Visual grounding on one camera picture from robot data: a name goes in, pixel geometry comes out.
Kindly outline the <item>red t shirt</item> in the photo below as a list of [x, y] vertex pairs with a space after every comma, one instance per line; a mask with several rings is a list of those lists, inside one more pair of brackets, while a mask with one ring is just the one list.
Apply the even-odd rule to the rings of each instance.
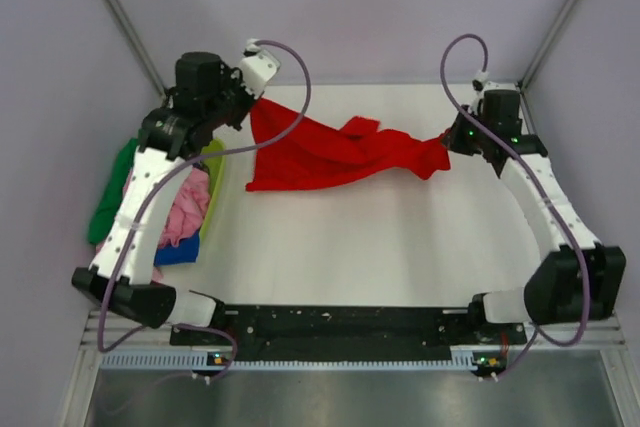
[[354, 116], [334, 128], [305, 117], [281, 140], [259, 149], [248, 192], [312, 191], [347, 185], [388, 169], [421, 180], [451, 168], [439, 137], [419, 140]]

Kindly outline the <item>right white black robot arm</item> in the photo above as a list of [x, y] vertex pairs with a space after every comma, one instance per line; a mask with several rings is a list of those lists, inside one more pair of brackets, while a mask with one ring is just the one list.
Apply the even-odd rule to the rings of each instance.
[[466, 327], [481, 343], [506, 323], [579, 322], [584, 311], [592, 321], [610, 318], [626, 267], [622, 249], [604, 245], [580, 219], [540, 138], [522, 128], [519, 93], [490, 82], [443, 140], [449, 151], [481, 155], [492, 166], [519, 205], [541, 259], [524, 286], [472, 298]]

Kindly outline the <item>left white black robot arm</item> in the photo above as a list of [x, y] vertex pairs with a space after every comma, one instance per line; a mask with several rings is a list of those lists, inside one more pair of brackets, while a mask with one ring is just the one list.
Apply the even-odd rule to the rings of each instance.
[[155, 282], [152, 272], [171, 206], [192, 170], [186, 161], [209, 145], [216, 128], [241, 127], [264, 90], [258, 60], [250, 55], [230, 67], [208, 52], [178, 59], [168, 99], [142, 122], [128, 188], [103, 247], [72, 275], [87, 298], [146, 327], [192, 324], [209, 344], [224, 337], [227, 321], [215, 300]]

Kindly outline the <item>lime green tray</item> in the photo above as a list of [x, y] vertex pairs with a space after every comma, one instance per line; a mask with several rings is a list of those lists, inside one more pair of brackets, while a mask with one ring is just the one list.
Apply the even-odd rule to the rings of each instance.
[[209, 173], [209, 196], [210, 201], [204, 217], [203, 223], [199, 230], [200, 242], [203, 243], [207, 237], [211, 221], [216, 210], [217, 200], [222, 188], [224, 180], [224, 173], [226, 167], [225, 156], [208, 157], [202, 161], [202, 165], [207, 169]]

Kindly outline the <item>pink t shirt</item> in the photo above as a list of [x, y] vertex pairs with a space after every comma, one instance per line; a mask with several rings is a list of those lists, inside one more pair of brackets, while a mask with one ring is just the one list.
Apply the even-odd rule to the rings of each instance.
[[[130, 174], [124, 187], [124, 193], [128, 188]], [[210, 201], [208, 188], [209, 175], [201, 169], [193, 169], [182, 183], [173, 201], [158, 248], [166, 245], [177, 246], [180, 240], [191, 237], [200, 230]], [[96, 251], [100, 250], [104, 241], [97, 246], [93, 245]], [[162, 278], [160, 267], [154, 266], [152, 279], [160, 281]]]

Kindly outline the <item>blue t shirt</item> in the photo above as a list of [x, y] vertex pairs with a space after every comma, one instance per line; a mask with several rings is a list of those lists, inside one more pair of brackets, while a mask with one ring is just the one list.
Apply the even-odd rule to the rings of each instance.
[[154, 257], [154, 266], [163, 267], [184, 263], [194, 263], [200, 251], [200, 232], [179, 241], [177, 246], [166, 245], [158, 248]]

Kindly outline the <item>green t shirt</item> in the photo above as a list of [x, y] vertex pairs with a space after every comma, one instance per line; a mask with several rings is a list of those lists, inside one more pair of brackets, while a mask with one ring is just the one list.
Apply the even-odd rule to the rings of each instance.
[[137, 139], [131, 138], [115, 157], [110, 177], [89, 222], [87, 240], [91, 245], [97, 246], [108, 237], [123, 200], [124, 187], [133, 167], [137, 146]]

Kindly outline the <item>right aluminium frame post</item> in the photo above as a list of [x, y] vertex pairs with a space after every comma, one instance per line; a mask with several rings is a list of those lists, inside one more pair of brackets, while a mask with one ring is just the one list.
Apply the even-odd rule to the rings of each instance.
[[519, 89], [522, 93], [526, 93], [533, 85], [582, 1], [583, 0], [563, 0], [558, 13], [555, 15], [542, 41], [536, 48], [533, 58], [518, 82]]

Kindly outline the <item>aluminium frame post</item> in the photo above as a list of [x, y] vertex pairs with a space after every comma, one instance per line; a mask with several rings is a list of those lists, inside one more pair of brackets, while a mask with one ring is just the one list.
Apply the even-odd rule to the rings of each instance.
[[134, 60], [138, 63], [143, 75], [151, 85], [152, 90], [160, 98], [164, 98], [167, 91], [166, 84], [121, 0], [102, 0], [102, 2], [133, 55]]
[[533, 58], [518, 82], [519, 89], [522, 93], [526, 93], [533, 85], [582, 1], [583, 0], [563, 0], [558, 13], [555, 15], [542, 41], [536, 48]]

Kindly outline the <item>left aluminium frame post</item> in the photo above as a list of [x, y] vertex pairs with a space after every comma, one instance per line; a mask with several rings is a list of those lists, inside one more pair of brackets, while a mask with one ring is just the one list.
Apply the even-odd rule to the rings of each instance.
[[121, 0], [102, 0], [102, 2], [133, 55], [134, 60], [138, 63], [143, 75], [151, 85], [152, 90], [160, 98], [164, 98], [167, 91], [166, 84]]

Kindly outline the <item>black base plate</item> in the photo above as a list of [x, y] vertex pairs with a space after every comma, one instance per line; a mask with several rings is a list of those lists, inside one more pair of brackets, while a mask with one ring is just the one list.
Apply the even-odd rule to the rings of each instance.
[[231, 304], [215, 327], [249, 362], [449, 360], [453, 346], [526, 343], [520, 324], [477, 324], [464, 309], [436, 307]]

